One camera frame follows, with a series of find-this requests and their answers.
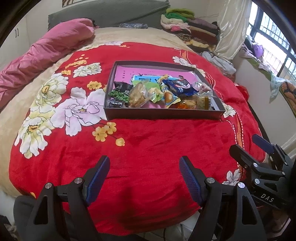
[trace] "cabinet door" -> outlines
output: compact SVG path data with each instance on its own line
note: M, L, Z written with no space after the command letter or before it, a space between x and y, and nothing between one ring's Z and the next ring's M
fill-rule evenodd
M29 38L27 32L27 22L26 18L24 17L15 27L17 31L17 53L18 57L26 53L29 48Z
M18 57L17 45L17 31L13 29L5 39L0 48L0 70L2 70L8 63Z

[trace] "purple bag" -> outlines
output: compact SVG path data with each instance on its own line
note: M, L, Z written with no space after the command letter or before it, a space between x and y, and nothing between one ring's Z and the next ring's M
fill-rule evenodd
M253 49L255 52L256 58L260 58L264 54L264 48L262 45L253 44Z

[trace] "white flower print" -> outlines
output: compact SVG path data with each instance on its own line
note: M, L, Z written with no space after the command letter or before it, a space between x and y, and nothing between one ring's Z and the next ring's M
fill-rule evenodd
M225 108L225 112L223 114L224 118L227 118L228 116L233 117L236 114L235 110L230 105L223 103L223 106Z
M188 67L192 67L192 68L196 68L195 64L189 64L185 59L183 58L179 58L177 56L173 57L173 60L175 63L178 63L180 65L184 65L184 66L188 66Z
M88 46L82 47L82 48L79 49L78 51L86 51L86 50L90 50L90 49L98 48L99 46L101 46L101 45L100 45L100 44L96 44L96 45L88 45Z
M122 41L117 41L117 42L104 43L102 45L116 45L116 46L120 46L121 44L123 44Z
M100 63L93 63L86 66L80 66L78 69L74 70L73 78L76 78L78 76L87 76L92 74L98 74L102 71Z
M103 89L93 91L86 97L83 88L72 88L70 99L59 104L50 121L56 128L66 124L66 134L75 136L81 131L81 126L92 126L101 119L107 120L103 105L105 92Z
M198 69L197 70L202 74L203 77L205 77L205 71L203 69Z
M222 182L222 184L235 186L239 182L239 177L240 177L239 169L236 169L234 173L232 173L232 171L228 171L226 175L227 181Z
M29 159L39 155L40 150L44 150L47 141L44 136L49 136L54 129L49 119L54 114L54 108L47 113L40 113L39 110L31 112L24 120L15 140L15 146L22 140L20 152Z
M30 111L39 110L46 113L52 110L52 106L59 103L62 99L61 95L66 92L68 77L62 76L62 73L53 74L40 88L34 102L30 107Z
M117 42L108 42L108 43L104 43L104 44L88 45L88 46L82 47L81 49L79 49L79 51L86 51L86 50L98 48L99 46L103 46L103 45L117 45L117 46L120 46L122 43L123 43L122 41L117 41Z

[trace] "snack package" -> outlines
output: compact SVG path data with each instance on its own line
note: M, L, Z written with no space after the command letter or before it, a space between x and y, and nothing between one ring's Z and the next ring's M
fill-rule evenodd
M168 86L163 82L167 75L161 77L157 82L160 86L161 91L164 94L165 107L169 108L170 105L180 102L180 98L175 96L171 91L169 91Z
M181 102L172 106L176 109L211 110L211 99L208 96L193 95L185 97Z
M138 83L140 83L142 80L132 80L132 83L134 86L136 86ZM151 101L153 103L156 103L157 101L164 100L164 94L162 93L159 84L155 82L151 82L150 80L144 80L145 86L148 90L148 93L150 93Z
M119 91L116 91L115 89L109 92L109 96L112 98L115 98L117 100L122 100L124 102L128 102L129 96L125 93L121 93Z
M147 81L140 81L136 84L135 87L130 91L129 96L129 107L131 108L141 108L147 101L152 97L151 93L148 93L148 90L145 86Z
M113 99L109 103L109 108L123 108L125 107L125 102L118 99Z
M192 88L192 86L188 83L186 79L177 79L170 80L165 79L163 82L170 88L171 92L176 96L192 96L197 93L197 91Z
M114 91L118 91L120 93L124 93L126 95L129 95L129 92L133 88L133 85L130 85L125 82L114 82L115 89Z
M197 90L197 95L199 96L213 97L213 90L205 83L195 82L193 88Z

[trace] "beige bedsheet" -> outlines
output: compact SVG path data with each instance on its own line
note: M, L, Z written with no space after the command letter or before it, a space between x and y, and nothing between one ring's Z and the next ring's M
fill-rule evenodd
M155 28L99 28L95 30L95 38L88 44L102 44L113 41L147 43L192 51L178 37ZM20 195L9 181L8 174L10 151L17 136L17 132L41 85L47 81L58 67L68 60L71 55L72 54L69 54L59 60L52 67L36 77L18 93L0 113L0 187L11 196Z

